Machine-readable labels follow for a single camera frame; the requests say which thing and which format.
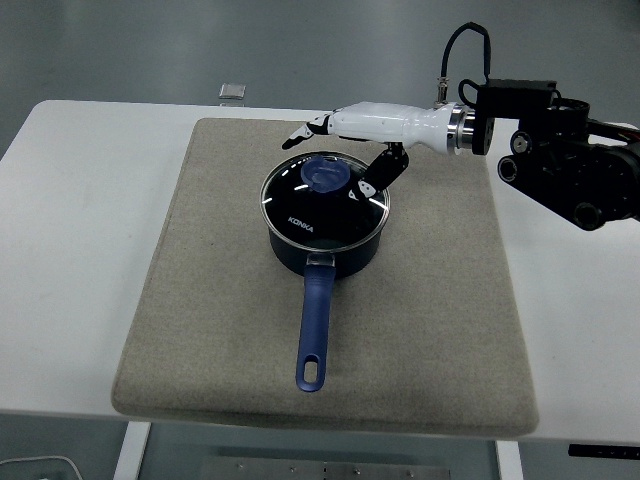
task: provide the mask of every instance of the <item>pot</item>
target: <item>pot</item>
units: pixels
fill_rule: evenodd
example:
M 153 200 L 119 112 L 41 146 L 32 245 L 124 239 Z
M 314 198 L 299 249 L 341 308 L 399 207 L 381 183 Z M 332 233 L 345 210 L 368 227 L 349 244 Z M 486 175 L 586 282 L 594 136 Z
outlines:
M 334 280 L 369 263 L 389 215 L 386 189 L 369 198 L 358 190 L 367 168 L 342 153 L 305 153 L 278 165 L 262 185 L 271 247 L 304 276 L 296 384 L 305 392 L 324 384 Z

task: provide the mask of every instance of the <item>pot handle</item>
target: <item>pot handle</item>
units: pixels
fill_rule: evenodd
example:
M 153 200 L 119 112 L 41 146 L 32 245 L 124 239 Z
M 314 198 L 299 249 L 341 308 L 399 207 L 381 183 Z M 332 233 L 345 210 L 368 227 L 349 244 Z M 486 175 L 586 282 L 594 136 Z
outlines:
M 316 392 L 324 384 L 331 294 L 336 276 L 333 255 L 316 257 L 309 254 L 304 267 L 304 305 L 296 364 L 296 384 L 304 392 Z

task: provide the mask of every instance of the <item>brand logo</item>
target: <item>brand logo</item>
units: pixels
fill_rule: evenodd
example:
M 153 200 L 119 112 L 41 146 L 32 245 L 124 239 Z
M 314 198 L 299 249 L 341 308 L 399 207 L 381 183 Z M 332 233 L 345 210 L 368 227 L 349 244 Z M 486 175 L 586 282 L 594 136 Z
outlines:
M 289 217 L 289 222 L 293 223 L 294 225 L 296 225 L 297 227 L 300 228 L 304 228 L 305 230 L 313 233 L 313 227 L 311 225 L 307 225 L 304 222 L 301 222 L 300 220 L 298 220 L 297 218 L 293 218 L 293 217 Z

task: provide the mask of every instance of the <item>glass lid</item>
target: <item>glass lid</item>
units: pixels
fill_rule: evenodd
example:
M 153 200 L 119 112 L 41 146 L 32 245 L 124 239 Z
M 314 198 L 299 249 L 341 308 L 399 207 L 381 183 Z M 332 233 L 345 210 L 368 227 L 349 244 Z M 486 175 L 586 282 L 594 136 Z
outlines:
M 389 211 L 386 190 L 358 199 L 367 164 L 334 152 L 298 155 L 276 167 L 262 186 L 262 212 L 284 241 L 334 251 L 364 243 L 382 229 Z

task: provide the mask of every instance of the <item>beige mat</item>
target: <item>beige mat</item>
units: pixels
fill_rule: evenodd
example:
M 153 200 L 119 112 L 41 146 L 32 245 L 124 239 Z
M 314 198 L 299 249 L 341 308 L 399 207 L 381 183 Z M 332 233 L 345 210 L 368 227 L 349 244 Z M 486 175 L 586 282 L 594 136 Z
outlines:
M 113 385 L 132 416 L 282 428 L 513 436 L 533 430 L 529 364 L 483 158 L 408 151 L 380 248 L 334 289 L 327 377 L 295 384 L 303 280 L 259 208 L 269 171 L 304 151 L 372 161 L 384 146 L 299 123 L 194 129 Z

